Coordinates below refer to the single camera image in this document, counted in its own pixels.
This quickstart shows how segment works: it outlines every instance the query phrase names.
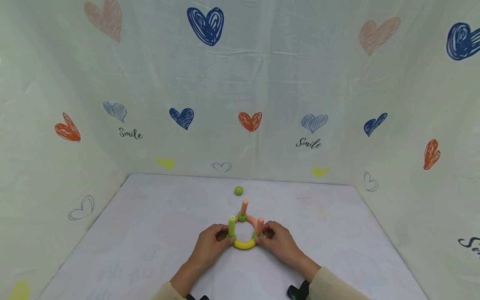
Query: text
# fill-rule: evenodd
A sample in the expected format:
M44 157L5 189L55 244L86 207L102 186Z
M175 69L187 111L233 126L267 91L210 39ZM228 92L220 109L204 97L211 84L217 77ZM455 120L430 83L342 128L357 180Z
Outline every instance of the text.
M300 147L300 146L307 146L307 147L310 147L312 149L315 149L315 148L318 148L322 145L322 143L320 143L320 139L316 140L315 142L306 142L306 138L302 137L300 139L300 143L296 144L295 146L297 147Z
M464 239L458 239L458 243L459 243L460 245L462 245L463 247L465 247L465 248L471 248L474 241L477 241L477 245L476 245L476 246L479 246L479 247L480 247L480 239L479 239L479 238L475 238L475 237L471 238L470 241L468 242L468 244L462 244L463 241L465 241L465 240L464 240ZM473 252L476 252L478 255L480 255L480 248L474 247L474 248L472 248L471 250L472 250Z
M137 133L137 130L134 129L133 131L124 131L125 129L123 129L122 127L119 128L120 130L120 136L129 136L129 137L134 137L135 140L138 140L138 139L141 139L143 138L143 135L141 133Z

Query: orange heart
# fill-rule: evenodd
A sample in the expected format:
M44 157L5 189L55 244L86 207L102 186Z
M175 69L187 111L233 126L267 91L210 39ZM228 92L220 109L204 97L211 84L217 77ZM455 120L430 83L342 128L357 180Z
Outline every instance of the orange heart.
M253 115L253 118L250 118L250 115L246 112L239 113L239 121L246 130L253 132L257 130L258 126L260 126L260 122L262 121L262 113L257 112Z
M80 141L80 132L77 129L77 126L73 123L72 119L66 114L63 113L63 119L67 125L58 123L55 125L55 132L64 138L65 140L69 141Z
M440 150L437 150L437 148L437 140L431 140L428 142L427 147L425 148L425 164L423 165L424 170L429 170L440 158Z
M87 2L84 5L84 10L88 19L96 28L120 42L122 17L117 0L104 0L103 11L95 4Z
M360 45L368 55L372 55L378 47L395 33L399 26L399 17L393 17L386 20L378 28L375 21L368 20L363 24L363 27L360 30Z

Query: fabric backdrop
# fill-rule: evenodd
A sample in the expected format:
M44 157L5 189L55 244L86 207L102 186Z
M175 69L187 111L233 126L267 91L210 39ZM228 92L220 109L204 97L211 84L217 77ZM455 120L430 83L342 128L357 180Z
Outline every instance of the fabric backdrop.
M476 0L0 3L0 298L128 174L351 184L426 295L480 299Z

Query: beige sleeve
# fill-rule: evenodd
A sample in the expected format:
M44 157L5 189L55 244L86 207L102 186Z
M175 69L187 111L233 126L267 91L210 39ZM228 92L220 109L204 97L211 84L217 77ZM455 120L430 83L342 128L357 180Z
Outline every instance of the beige sleeve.
M310 283L312 300L370 300L351 285L338 278L329 269L322 267ZM185 300L167 281L151 300Z
M153 296L152 300L185 300L185 298L182 298L173 288L170 281L167 281L162 285L156 295Z
M312 300L370 300L325 267L318 270L309 291Z

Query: left hand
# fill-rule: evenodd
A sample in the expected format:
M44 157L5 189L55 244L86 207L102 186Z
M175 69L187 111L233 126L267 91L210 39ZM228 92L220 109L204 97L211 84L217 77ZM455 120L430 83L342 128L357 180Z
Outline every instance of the left hand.
M188 263L199 266L202 271L213 265L223 250L233 244L227 232L228 226L223 224L213 224L202 231Z
M228 226L222 224L213 224L200 233L190 258L170 280L180 296L187 297L200 275L233 243L227 233Z

